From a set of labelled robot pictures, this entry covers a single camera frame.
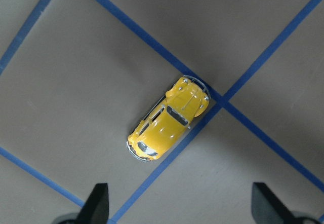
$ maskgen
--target floor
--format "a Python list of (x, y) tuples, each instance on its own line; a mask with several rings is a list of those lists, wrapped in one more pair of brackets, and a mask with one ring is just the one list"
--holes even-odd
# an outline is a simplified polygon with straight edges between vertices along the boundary
[[(0, 224), (108, 182), (110, 224), (254, 223), (262, 181), (324, 223), (322, 0), (0, 0)], [(213, 100), (160, 160), (126, 138), (182, 74)]]

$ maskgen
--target car side window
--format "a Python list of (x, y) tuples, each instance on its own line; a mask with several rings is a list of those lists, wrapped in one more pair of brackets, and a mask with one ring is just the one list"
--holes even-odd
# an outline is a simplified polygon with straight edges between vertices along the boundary
[(163, 109), (164, 108), (162, 108), (160, 111), (157, 112), (157, 114), (155, 114), (155, 116), (152, 118), (152, 122), (154, 122), (158, 118), (158, 116), (160, 116), (160, 114), (163, 112)]
[(149, 126), (149, 123), (147, 123), (141, 130), (140, 135), (145, 131), (145, 129), (147, 129), (147, 127)]

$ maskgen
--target car window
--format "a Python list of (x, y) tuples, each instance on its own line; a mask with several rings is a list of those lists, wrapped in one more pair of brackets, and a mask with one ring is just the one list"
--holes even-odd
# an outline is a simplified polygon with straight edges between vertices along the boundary
[(183, 126), (186, 126), (188, 124), (188, 121), (180, 114), (178, 114), (172, 107), (168, 106), (167, 112)]
[(162, 108), (160, 111), (157, 112), (157, 114), (155, 114), (155, 116), (152, 118), (152, 122), (154, 122), (158, 116), (160, 116), (160, 114), (163, 112), (164, 108)]
[(147, 129), (147, 127), (149, 126), (149, 123), (147, 123), (141, 130), (140, 135), (145, 131), (145, 129)]

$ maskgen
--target yellow toy car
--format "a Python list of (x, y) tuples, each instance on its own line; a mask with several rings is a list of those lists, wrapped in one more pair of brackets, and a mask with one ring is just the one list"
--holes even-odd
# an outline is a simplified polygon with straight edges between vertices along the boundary
[(200, 80), (181, 77), (128, 136), (128, 150), (142, 161), (160, 158), (190, 128), (193, 118), (207, 109), (209, 99)]

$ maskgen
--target yellow volkswagen beetle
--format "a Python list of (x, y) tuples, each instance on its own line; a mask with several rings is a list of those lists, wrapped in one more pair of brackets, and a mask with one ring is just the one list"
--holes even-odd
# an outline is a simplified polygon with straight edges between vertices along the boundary
[(142, 161), (160, 158), (208, 107), (206, 86), (191, 76), (181, 77), (128, 136), (127, 148)]

